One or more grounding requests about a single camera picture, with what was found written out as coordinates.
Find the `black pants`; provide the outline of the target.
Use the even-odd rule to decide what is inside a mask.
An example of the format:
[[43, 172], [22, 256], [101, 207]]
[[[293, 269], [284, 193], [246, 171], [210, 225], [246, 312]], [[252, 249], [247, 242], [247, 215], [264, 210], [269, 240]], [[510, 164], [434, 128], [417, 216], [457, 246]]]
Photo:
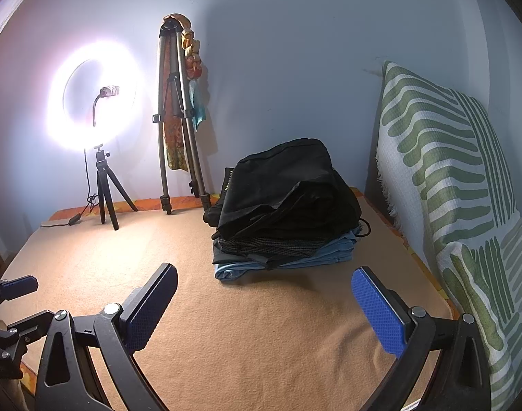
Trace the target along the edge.
[[233, 169], [224, 200], [203, 216], [225, 240], [333, 240], [359, 227], [359, 201], [318, 139], [281, 143]]

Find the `light blue folded garment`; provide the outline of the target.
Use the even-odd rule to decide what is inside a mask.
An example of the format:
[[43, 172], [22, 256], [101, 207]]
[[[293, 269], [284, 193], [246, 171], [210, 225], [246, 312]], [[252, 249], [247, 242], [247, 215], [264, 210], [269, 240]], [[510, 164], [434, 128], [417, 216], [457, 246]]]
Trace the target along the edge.
[[274, 261], [257, 254], [239, 256], [225, 253], [214, 245], [214, 277], [222, 282], [231, 282], [250, 272], [302, 269], [350, 261], [356, 244], [363, 238], [359, 232], [358, 228], [330, 241], [312, 256], [282, 257]]

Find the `black mesh folded garment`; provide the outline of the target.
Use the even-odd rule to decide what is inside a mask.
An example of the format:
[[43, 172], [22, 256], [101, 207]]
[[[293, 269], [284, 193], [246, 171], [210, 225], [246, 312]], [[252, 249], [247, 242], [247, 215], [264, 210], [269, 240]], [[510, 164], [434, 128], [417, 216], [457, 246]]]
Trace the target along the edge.
[[282, 257], [312, 256], [319, 248], [321, 248], [325, 244], [328, 244], [330, 241], [278, 241], [258, 239], [257, 241], [253, 241], [252, 243], [248, 243], [245, 246], [240, 247], [239, 245], [231, 245], [228, 243], [224, 243], [224, 241], [221, 238], [217, 238], [214, 241], [214, 245], [216, 245], [218, 249], [222, 250], [225, 253], [232, 253], [239, 256], [257, 254], [264, 257], [268, 257], [271, 261], [274, 261], [277, 258]]

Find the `small black tripod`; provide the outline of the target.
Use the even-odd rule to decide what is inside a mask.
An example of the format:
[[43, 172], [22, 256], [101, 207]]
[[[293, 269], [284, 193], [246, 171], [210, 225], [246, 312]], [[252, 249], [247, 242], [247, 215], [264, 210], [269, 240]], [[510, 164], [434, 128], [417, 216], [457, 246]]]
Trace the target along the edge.
[[117, 188], [118, 192], [134, 212], [137, 212], [138, 209], [116, 174], [109, 167], [108, 157], [109, 153], [104, 151], [103, 145], [95, 147], [96, 183], [101, 224], [104, 225], [107, 221], [107, 216], [109, 216], [113, 229], [117, 231], [120, 229], [120, 224], [117, 219], [109, 183], [112, 183], [113, 186]]

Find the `black yellow folded garment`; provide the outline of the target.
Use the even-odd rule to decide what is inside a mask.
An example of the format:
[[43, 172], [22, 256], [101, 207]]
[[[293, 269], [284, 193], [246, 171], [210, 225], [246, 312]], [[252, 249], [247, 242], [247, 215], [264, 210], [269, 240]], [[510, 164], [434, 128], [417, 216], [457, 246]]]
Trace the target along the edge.
[[229, 189], [230, 180], [232, 177], [234, 169], [232, 167], [224, 168], [224, 180], [221, 187], [220, 200], [224, 200], [224, 197], [227, 194], [227, 190]]

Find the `green white patterned pillow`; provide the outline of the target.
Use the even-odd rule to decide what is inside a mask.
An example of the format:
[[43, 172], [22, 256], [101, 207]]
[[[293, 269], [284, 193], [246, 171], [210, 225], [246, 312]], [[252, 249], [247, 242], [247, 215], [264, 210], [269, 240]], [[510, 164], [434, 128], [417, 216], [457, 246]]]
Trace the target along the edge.
[[480, 328], [491, 406], [522, 391], [522, 216], [483, 105], [393, 61], [376, 152], [387, 201], [427, 268]]

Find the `colourful scarf on tripod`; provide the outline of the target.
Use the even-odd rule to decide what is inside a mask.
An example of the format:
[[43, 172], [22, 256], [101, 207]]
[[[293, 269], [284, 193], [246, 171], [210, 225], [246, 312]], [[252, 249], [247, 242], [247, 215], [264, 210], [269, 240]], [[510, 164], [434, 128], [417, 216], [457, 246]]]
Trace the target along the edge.
[[198, 128], [206, 118], [198, 87], [203, 72], [200, 48], [186, 16], [173, 13], [163, 19], [159, 31], [159, 115], [162, 154], [173, 171], [193, 170], [183, 94], [189, 101], [192, 126]]

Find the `tall grey tripod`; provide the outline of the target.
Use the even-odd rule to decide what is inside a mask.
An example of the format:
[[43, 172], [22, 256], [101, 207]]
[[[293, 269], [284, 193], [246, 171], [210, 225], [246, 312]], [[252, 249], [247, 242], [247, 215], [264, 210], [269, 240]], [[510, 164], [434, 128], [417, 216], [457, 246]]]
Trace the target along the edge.
[[198, 127], [205, 120], [198, 88], [203, 72], [200, 48], [201, 42], [186, 16], [173, 13], [163, 19], [159, 29], [158, 113], [153, 123], [159, 137], [160, 203], [166, 213], [172, 212], [170, 170], [187, 172], [191, 194], [201, 201], [203, 209], [211, 207], [197, 143]]

